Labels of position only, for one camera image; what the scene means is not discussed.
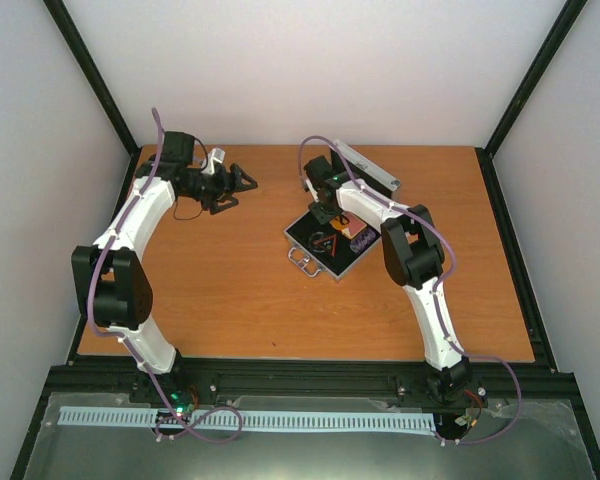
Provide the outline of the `playing card deck box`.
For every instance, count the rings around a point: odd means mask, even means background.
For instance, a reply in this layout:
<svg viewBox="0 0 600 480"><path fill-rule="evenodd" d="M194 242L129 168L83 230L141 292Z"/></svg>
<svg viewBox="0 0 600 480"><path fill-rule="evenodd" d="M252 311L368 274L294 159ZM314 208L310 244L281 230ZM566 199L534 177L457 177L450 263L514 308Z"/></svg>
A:
<svg viewBox="0 0 600 480"><path fill-rule="evenodd" d="M366 223L355 215L342 215L339 218L339 230L349 240L354 239L367 227Z"/></svg>

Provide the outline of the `clear round dealer button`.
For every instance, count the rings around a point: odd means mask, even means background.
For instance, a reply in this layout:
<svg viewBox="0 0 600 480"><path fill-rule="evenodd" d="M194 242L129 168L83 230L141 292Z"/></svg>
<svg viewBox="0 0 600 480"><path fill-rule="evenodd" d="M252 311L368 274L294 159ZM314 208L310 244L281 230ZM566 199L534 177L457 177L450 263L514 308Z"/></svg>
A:
<svg viewBox="0 0 600 480"><path fill-rule="evenodd" d="M308 239L310 249L315 253L330 255L332 250L332 239L324 232L314 232Z"/></svg>

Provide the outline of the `red black triangular button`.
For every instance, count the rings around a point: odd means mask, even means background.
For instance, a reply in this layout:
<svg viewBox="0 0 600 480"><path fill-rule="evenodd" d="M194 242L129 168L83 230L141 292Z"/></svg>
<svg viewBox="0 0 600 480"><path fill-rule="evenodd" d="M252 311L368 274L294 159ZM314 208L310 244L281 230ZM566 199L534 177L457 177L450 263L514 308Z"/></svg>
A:
<svg viewBox="0 0 600 480"><path fill-rule="evenodd" d="M325 254L334 257L336 253L337 236L335 234L332 234L329 236L318 238L313 242L313 245L321 252L324 252Z"/></svg>

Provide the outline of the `aluminium poker case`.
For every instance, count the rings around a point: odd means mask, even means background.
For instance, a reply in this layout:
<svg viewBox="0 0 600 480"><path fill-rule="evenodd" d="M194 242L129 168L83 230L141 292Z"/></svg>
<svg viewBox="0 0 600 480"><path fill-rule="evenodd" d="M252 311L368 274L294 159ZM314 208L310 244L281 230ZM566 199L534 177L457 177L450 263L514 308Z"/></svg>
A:
<svg viewBox="0 0 600 480"><path fill-rule="evenodd" d="M397 177L388 173L343 141L337 139L334 144L336 147L330 151L331 164L340 177L346 173L342 160L347 159L348 165L356 177L365 181L367 185L384 196L392 200L398 198L401 181ZM284 231L285 237L290 242L288 258L291 263L311 278L324 272L334 280L339 281L380 241L379 231L368 223L366 225L365 229L373 229L377 232L378 240L363 253L354 254L349 248L351 240L346 238L339 230L338 220L320 225L308 209L304 215ZM310 249L308 239L314 232L318 231L337 236L334 257L325 253L315 253Z"/></svg>

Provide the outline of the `tall purple chip stack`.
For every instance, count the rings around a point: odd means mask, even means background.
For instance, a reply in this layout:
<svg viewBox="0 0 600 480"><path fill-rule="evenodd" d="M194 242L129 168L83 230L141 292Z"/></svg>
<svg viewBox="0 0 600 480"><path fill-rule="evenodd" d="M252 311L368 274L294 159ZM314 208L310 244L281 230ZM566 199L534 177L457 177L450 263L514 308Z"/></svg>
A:
<svg viewBox="0 0 600 480"><path fill-rule="evenodd" d="M354 254L361 254L377 240L378 234L375 230L365 229L350 241L349 248Z"/></svg>

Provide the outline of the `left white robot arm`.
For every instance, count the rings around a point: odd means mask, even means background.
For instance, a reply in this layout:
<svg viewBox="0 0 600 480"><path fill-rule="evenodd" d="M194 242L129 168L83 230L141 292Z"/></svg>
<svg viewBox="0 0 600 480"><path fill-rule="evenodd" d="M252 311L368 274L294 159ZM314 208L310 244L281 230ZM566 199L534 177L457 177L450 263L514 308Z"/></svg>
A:
<svg viewBox="0 0 600 480"><path fill-rule="evenodd" d="M258 186L237 164L226 166L220 148L205 149L196 165L200 144L193 135L161 131L155 154L136 169L109 227L71 256L80 312L93 333L123 344L139 370L155 374L154 392L170 403L186 395L188 378L174 368L178 351L152 316L153 290L142 265L146 247L178 199L190 198L215 215L238 205L237 193Z"/></svg>

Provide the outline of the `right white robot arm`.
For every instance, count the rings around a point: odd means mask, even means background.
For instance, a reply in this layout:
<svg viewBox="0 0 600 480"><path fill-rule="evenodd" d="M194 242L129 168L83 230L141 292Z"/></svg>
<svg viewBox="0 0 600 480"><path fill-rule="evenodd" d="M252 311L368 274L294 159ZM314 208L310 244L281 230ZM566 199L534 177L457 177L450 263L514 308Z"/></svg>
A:
<svg viewBox="0 0 600 480"><path fill-rule="evenodd" d="M446 303L443 241L429 211L395 202L348 174L307 172L304 183L329 217L352 213L379 231L385 268L407 294L423 337L428 394L437 403L448 402L471 373Z"/></svg>

